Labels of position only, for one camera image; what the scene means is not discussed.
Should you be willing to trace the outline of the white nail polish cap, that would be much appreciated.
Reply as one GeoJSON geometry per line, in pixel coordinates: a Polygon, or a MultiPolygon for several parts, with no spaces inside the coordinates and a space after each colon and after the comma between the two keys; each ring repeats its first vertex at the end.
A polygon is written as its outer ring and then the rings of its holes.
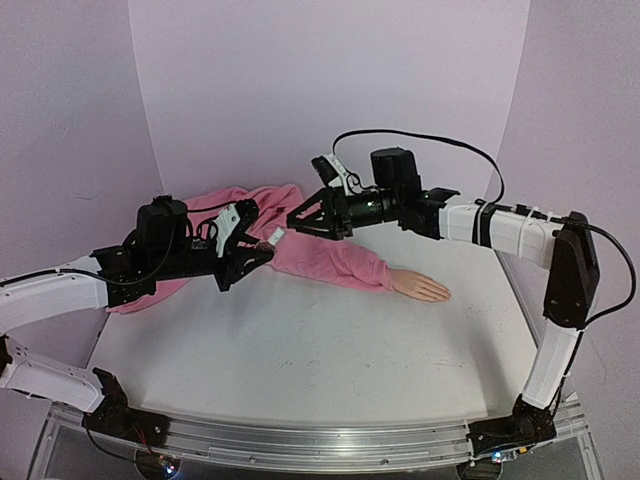
{"type": "Polygon", "coordinates": [[[279,243],[279,241],[282,239],[284,235],[284,230],[281,229],[280,227],[276,228],[274,230],[274,232],[271,234],[271,236],[269,237],[269,239],[267,240],[267,242],[273,246],[276,247],[277,244],[279,243]]]}

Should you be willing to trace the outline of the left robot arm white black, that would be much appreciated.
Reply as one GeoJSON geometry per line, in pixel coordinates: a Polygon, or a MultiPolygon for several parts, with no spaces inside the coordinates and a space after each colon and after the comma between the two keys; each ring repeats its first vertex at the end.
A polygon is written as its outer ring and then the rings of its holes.
{"type": "Polygon", "coordinates": [[[273,258],[276,242],[249,233],[259,214],[254,200],[228,202],[213,212],[194,225],[184,202],[160,196],[139,208],[136,227],[122,244],[2,280],[2,388],[94,414],[113,436],[131,433],[135,416],[112,373],[32,354],[9,334],[63,314],[130,304],[155,294],[161,281],[211,276],[226,292],[273,258]]]}

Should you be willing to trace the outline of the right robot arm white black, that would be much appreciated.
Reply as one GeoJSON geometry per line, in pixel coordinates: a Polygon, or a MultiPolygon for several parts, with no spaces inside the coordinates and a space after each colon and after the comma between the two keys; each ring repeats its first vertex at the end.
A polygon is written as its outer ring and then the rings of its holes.
{"type": "Polygon", "coordinates": [[[324,186],[288,214],[288,228],[342,240],[356,228],[394,222],[426,238],[485,247],[547,270],[545,329],[524,389],[510,415],[471,423],[467,438],[473,458],[494,462],[554,439],[556,407],[600,278],[586,217],[573,212],[555,219],[532,207],[468,200],[457,190],[425,190],[414,154],[400,147],[374,151],[370,160],[374,185],[357,193],[336,155],[312,159],[324,186]]]}

